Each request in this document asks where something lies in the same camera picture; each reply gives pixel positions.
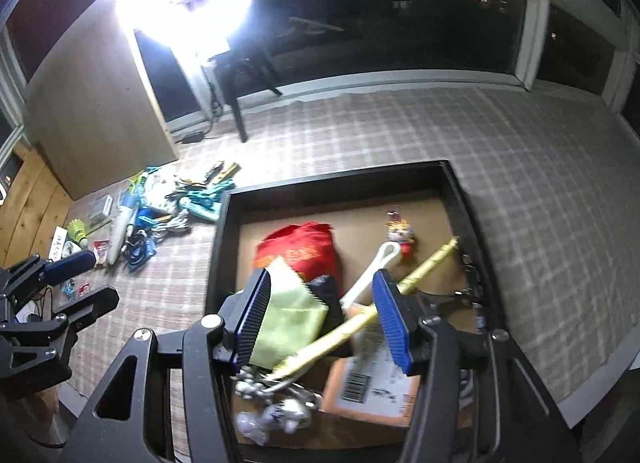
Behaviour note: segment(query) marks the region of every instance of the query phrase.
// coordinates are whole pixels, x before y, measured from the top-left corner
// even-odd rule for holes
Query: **yellow stick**
[[[458,246],[458,239],[453,237],[446,245],[424,261],[411,274],[402,279],[398,284],[398,290],[403,295],[411,293],[415,285],[437,268]],[[339,325],[333,331],[323,337],[318,338],[308,346],[302,348],[293,356],[287,357],[273,372],[267,377],[269,380],[280,380],[298,372],[303,367],[308,366],[330,353],[338,346],[344,344],[352,335],[363,329],[367,324],[375,320],[378,310],[374,304],[366,306],[364,311],[358,313],[353,318]]]

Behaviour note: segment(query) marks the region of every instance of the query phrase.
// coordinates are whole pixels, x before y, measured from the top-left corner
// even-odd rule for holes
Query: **red bag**
[[[277,256],[298,272],[305,283],[320,275],[338,278],[337,254],[331,226],[309,221],[290,224],[266,236],[255,249],[254,268],[266,268]]]

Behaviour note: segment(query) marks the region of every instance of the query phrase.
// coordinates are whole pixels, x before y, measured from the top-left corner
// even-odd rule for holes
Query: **plush toy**
[[[412,256],[414,254],[414,230],[406,220],[401,219],[398,207],[392,207],[387,215],[386,240],[400,245],[402,257]]]

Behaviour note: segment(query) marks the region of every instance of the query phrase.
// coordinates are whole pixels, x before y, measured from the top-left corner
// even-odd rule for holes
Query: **metal screw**
[[[200,324],[207,329],[215,329],[222,325],[222,317],[220,315],[205,315],[200,319]]]
[[[138,342],[146,342],[147,340],[149,340],[149,338],[151,338],[151,331],[146,328],[139,329],[138,331],[133,333],[133,338],[135,338]]]
[[[437,315],[422,319],[422,325],[424,326],[437,326],[440,322],[442,322],[442,319]]]
[[[491,331],[491,338],[496,342],[506,342],[509,340],[509,334],[504,329],[494,329]]]

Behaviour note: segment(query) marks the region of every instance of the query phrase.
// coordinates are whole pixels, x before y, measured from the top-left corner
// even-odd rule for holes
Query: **black fabric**
[[[310,281],[307,286],[309,290],[311,290],[311,293],[329,307],[319,336],[326,335],[344,322],[344,315],[342,314],[340,299],[338,298],[338,284],[331,275],[321,275]],[[340,358],[352,357],[353,350],[351,349],[351,343],[346,342],[342,344],[329,353],[328,356]]]

